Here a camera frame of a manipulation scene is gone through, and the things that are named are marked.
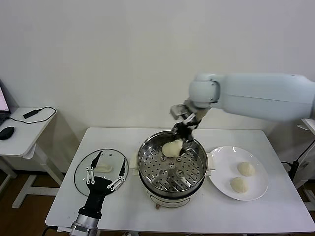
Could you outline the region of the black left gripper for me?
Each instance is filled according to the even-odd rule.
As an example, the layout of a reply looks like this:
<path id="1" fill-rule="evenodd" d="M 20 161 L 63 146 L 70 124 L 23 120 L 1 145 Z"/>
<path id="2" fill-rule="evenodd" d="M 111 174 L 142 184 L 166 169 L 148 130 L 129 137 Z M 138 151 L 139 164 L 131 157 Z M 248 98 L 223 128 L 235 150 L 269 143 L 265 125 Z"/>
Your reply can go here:
<path id="1" fill-rule="evenodd" d="M 116 191 L 126 180 L 128 174 L 128 163 L 126 158 L 121 166 L 118 178 L 114 181 L 102 177 L 94 177 L 94 169 L 96 168 L 102 151 L 92 160 L 89 167 L 86 167 L 86 184 L 90 193 L 86 200 L 86 203 L 78 211 L 80 215 L 84 215 L 91 218 L 101 218 L 101 209 L 104 199 L 107 195 Z"/>

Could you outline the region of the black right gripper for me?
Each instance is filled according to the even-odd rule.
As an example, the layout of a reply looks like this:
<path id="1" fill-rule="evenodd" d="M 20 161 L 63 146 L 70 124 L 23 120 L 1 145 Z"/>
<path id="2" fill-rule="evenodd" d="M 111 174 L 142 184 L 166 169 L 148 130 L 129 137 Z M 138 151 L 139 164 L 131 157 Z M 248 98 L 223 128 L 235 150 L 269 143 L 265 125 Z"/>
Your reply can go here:
<path id="1" fill-rule="evenodd" d="M 181 139 L 183 140 L 182 148 L 180 150 L 180 156 L 189 154 L 191 156 L 196 156 L 196 140 L 192 135 L 192 132 L 199 126 L 200 121 L 197 121 L 195 118 L 184 124 L 184 122 L 176 123 L 172 129 L 172 135 L 174 140 Z"/>

